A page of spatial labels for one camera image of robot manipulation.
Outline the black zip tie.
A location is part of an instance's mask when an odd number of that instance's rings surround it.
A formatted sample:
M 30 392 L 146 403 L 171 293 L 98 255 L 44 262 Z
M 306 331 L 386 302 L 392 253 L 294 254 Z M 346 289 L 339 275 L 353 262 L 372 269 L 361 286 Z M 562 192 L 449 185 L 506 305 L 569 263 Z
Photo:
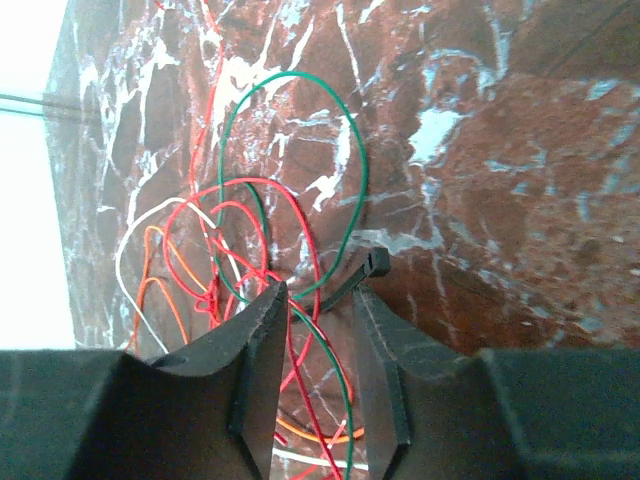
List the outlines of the black zip tie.
M 320 303 L 320 311 L 326 312 L 332 309 L 365 279 L 384 277 L 390 270 L 391 261 L 388 249 L 372 247 L 368 250 L 363 264 L 334 293 Z

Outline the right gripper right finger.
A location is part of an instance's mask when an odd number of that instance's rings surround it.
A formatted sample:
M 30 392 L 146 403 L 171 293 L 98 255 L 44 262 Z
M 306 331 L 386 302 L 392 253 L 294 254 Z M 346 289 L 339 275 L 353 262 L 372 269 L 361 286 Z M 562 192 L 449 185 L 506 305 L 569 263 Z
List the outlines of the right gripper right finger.
M 354 291 L 353 332 L 373 479 L 635 479 L 635 349 L 462 355 Z

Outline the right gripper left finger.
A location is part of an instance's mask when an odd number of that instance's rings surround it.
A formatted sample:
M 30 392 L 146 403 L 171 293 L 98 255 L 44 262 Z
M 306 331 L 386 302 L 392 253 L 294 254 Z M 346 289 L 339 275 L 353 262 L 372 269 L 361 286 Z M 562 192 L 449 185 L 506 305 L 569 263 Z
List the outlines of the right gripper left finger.
M 151 361 L 110 350 L 1 354 L 5 479 L 265 479 L 287 287 Z

